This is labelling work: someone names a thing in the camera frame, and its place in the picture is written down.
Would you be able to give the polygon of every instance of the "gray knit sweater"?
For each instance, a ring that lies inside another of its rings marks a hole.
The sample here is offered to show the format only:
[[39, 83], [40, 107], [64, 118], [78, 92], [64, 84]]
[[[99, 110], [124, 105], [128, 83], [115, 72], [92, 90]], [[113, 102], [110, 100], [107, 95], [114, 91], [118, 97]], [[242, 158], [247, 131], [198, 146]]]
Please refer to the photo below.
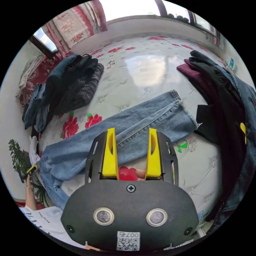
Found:
[[104, 66], [99, 63], [91, 78], [87, 79], [87, 77], [84, 77], [77, 79], [70, 85], [59, 105], [56, 107], [54, 115], [63, 115], [72, 110], [87, 106], [96, 92], [103, 71]]

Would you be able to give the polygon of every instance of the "white t-shirt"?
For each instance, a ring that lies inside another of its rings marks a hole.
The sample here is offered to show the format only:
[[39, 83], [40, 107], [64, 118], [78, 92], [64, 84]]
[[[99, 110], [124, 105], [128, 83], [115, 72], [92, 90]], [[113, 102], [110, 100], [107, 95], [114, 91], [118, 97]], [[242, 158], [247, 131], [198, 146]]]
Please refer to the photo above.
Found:
[[41, 210], [31, 210], [28, 206], [20, 207], [24, 215], [38, 228], [48, 233], [49, 235], [70, 245], [85, 248], [73, 241], [61, 223], [62, 210], [56, 206], [44, 208]]

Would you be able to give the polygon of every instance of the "curtain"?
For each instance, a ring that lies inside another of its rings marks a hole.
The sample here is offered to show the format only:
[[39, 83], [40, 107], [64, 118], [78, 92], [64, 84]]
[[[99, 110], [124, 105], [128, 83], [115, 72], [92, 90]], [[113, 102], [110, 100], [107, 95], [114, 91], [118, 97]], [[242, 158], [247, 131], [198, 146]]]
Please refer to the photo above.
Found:
[[78, 42], [107, 31], [107, 22], [102, 4], [93, 0], [57, 15], [42, 29], [65, 57]]

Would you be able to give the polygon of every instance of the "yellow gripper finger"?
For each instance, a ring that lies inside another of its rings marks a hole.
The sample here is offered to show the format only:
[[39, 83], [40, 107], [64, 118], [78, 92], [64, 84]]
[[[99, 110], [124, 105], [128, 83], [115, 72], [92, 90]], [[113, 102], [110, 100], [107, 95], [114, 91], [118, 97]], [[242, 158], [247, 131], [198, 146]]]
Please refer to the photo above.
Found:
[[118, 177], [117, 144], [115, 140], [115, 128], [107, 130], [105, 154], [102, 167], [102, 176], [105, 178]]
[[149, 147], [147, 152], [145, 180], [147, 178], [160, 178], [161, 174], [161, 160], [157, 139], [157, 130], [149, 128]]

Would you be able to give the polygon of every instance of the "bed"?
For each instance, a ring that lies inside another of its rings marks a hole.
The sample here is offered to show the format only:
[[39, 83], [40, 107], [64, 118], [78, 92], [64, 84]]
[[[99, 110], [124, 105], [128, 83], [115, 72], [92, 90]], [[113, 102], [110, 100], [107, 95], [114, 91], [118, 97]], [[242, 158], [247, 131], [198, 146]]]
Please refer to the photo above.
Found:
[[[167, 34], [126, 36], [92, 49], [90, 54], [105, 67], [96, 94], [89, 106], [63, 116], [54, 116], [39, 138], [40, 153], [50, 144], [172, 89], [178, 92], [187, 110], [196, 118], [197, 105], [206, 105], [206, 102], [176, 69], [185, 58], [190, 57], [192, 50], [202, 52], [223, 66], [220, 58], [204, 47]], [[174, 143], [174, 148], [180, 187], [191, 196], [201, 227], [222, 189], [219, 148], [197, 134], [190, 134]], [[128, 163], [125, 167], [145, 169], [146, 158]], [[84, 175], [79, 174], [63, 182], [61, 188], [71, 195], [83, 184]]]

